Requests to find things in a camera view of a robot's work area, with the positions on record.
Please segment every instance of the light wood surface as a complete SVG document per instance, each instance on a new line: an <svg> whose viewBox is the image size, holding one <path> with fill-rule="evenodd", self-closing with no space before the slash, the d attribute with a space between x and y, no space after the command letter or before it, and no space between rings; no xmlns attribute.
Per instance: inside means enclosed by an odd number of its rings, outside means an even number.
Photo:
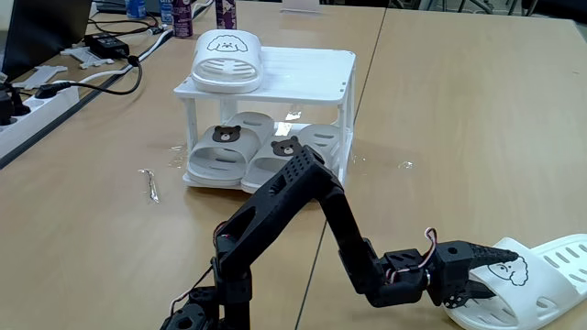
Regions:
<svg viewBox="0 0 587 330"><path fill-rule="evenodd" d="M379 255L441 241L528 247L587 232L587 46L565 20L388 10L346 192ZM584 329L587 303L548 329ZM300 329L458 329L427 294L375 309L328 229Z"/></svg>
<svg viewBox="0 0 587 330"><path fill-rule="evenodd" d="M93 17L96 21L113 21L113 20L122 20L127 19L126 15L121 14L102 14L98 13ZM145 22L149 24L153 24L152 18L145 19ZM122 24L100 24L100 28L105 28L107 30L112 31L129 31L135 28L142 28L142 25L138 24L129 24L129 23L122 23ZM100 31L96 29L94 24L88 24L86 34L93 34L99 33ZM149 33L141 33L136 35L128 35L128 36L120 36L120 40L124 41L128 44L130 48L130 53L132 55L140 55L143 51L148 50L155 41L159 38L159 35L152 36ZM50 82L58 81L58 80L70 80L79 82L81 79L91 76L92 74L98 72L107 72L112 70L120 70L127 66L127 62L125 60L115 60L113 64L103 64L99 67L89 67L87 69L80 68L80 62L69 55L60 55L57 54L49 60L46 60L44 63L40 65L50 65L50 66L64 66L67 67L67 71L59 72L53 78L50 79ZM34 71L28 71L25 74L21 75L20 77L14 80L14 83L23 82L28 77L30 77ZM96 78L89 82L93 85L100 85L101 83L105 82L109 76ZM80 88L80 97L84 97L89 94L92 90L87 88Z"/></svg>
<svg viewBox="0 0 587 330"><path fill-rule="evenodd" d="M355 51L359 93L383 9L328 6L309 16L280 7L238 3L239 27L265 45ZM195 25L214 28L214 11ZM170 300L208 267L213 229L248 195L183 185L185 116L172 89L193 53L194 39L170 40L145 60L136 93L101 94L0 171L0 328L159 328ZM215 118L203 115L201 128ZM161 203L146 194L144 168ZM308 205L253 265L254 329L294 328L323 220Z"/></svg>

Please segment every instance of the dog face print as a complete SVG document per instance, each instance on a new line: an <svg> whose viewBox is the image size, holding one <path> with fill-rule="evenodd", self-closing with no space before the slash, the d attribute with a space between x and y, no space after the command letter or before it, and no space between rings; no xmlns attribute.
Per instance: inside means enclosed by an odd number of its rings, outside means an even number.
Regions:
<svg viewBox="0 0 587 330"><path fill-rule="evenodd" d="M511 281L515 286L523 286L528 281L528 265L522 257L510 262L489 265L487 268L493 275Z"/></svg>
<svg viewBox="0 0 587 330"><path fill-rule="evenodd" d="M208 44L208 50L217 50L222 52L248 51L247 45L236 36L223 35L218 36Z"/></svg>

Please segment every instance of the black robotic arm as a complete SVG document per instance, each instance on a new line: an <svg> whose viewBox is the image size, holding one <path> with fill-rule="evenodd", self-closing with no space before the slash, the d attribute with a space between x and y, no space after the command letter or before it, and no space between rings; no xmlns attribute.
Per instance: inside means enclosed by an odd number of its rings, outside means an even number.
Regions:
<svg viewBox="0 0 587 330"><path fill-rule="evenodd" d="M374 307L415 303L423 291L434 305L448 308L470 298L490 298L494 294L483 284L469 280L469 270L517 259L516 253L493 247L438 243L434 229L427 231L432 247L425 255L407 249L378 258L360 235L342 185L306 146L215 231L215 286L191 289L188 302L172 310L161 330L249 330L250 265L312 199L320 202L355 291Z"/></svg>

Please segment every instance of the white slipper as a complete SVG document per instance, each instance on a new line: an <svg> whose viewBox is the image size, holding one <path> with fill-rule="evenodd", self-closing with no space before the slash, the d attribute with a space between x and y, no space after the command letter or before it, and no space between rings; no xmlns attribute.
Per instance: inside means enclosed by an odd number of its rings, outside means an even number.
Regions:
<svg viewBox="0 0 587 330"><path fill-rule="evenodd" d="M201 91L248 93L263 79L260 41L247 31L215 29L195 44L192 79Z"/></svg>
<svg viewBox="0 0 587 330"><path fill-rule="evenodd" d="M268 139L250 161L247 174L240 182L242 190L247 193L257 191L306 144L320 154L327 167L334 165L338 136L338 128L335 126L308 125L297 135L290 133L287 137Z"/></svg>
<svg viewBox="0 0 587 330"><path fill-rule="evenodd" d="M468 330L532 330L552 322L587 297L587 234L565 236L528 249L512 238L496 248L509 249L516 261L479 267L471 280L496 296L468 300L447 314Z"/></svg>
<svg viewBox="0 0 587 330"><path fill-rule="evenodd" d="M273 134L273 125L268 115L245 112L224 126L208 128L190 152L189 178L205 186L238 186L247 164Z"/></svg>
<svg viewBox="0 0 587 330"><path fill-rule="evenodd" d="M340 128L332 125L308 125L300 131L300 143L317 152L331 170L338 167L339 137Z"/></svg>

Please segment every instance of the bottle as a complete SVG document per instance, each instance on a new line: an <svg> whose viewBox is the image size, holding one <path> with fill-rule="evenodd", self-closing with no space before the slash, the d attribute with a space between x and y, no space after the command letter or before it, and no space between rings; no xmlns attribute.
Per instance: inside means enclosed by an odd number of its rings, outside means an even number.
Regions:
<svg viewBox="0 0 587 330"><path fill-rule="evenodd" d="M235 0L216 0L216 28L237 29Z"/></svg>
<svg viewBox="0 0 587 330"><path fill-rule="evenodd" d="M159 0L159 8L161 10L161 23L173 23L173 0Z"/></svg>
<svg viewBox="0 0 587 330"><path fill-rule="evenodd" d="M188 38L194 33L192 25L192 2L190 0L173 0L173 35Z"/></svg>
<svg viewBox="0 0 587 330"><path fill-rule="evenodd" d="M127 4L127 17L141 19L147 15L145 0L125 0Z"/></svg>

